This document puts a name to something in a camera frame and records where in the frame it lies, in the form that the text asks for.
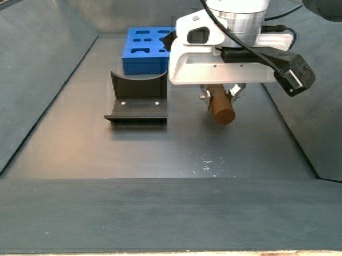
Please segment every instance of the gray floor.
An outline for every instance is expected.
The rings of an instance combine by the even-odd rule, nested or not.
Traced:
[[[314,178],[261,85],[235,104],[236,120],[215,124],[200,90],[170,87],[164,127],[114,127],[110,72],[122,73],[123,36],[102,37],[17,153],[4,177]]]
[[[313,179],[3,180],[0,253],[341,250],[341,194]]]

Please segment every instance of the metal floor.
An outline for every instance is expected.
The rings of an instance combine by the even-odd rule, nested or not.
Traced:
[[[3,178],[315,178],[262,85],[247,86],[230,126],[215,124],[199,88],[171,85],[167,126],[112,126],[123,43],[98,39]]]

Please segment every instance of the gray wall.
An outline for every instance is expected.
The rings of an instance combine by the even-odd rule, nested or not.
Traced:
[[[123,34],[128,27],[174,26],[200,8],[199,0],[65,0],[100,34]]]
[[[306,9],[282,23],[298,31],[291,51],[307,60],[317,81],[294,98],[277,84],[267,85],[267,90],[318,175],[342,181],[342,23],[323,20]]]
[[[0,171],[98,37],[61,0],[0,10]]]

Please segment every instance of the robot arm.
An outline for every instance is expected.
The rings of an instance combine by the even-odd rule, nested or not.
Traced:
[[[176,21],[170,80],[175,85],[200,85],[203,99],[212,113],[219,113],[216,121],[228,124],[235,117],[231,103],[246,83],[277,80],[286,93],[295,96],[310,88],[315,75],[302,56],[287,52],[291,33],[262,30],[270,0],[200,1],[204,10]],[[342,0],[291,1],[301,1],[323,18],[342,21]],[[235,87],[226,93],[222,84]],[[212,107],[223,101],[227,103],[223,110],[230,110],[223,111],[224,116],[230,113],[226,119],[223,112]]]

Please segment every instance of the blue block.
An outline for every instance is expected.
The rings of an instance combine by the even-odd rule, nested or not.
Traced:
[[[130,28],[122,55],[126,75],[162,74],[168,69],[170,52],[162,39],[174,27]]]

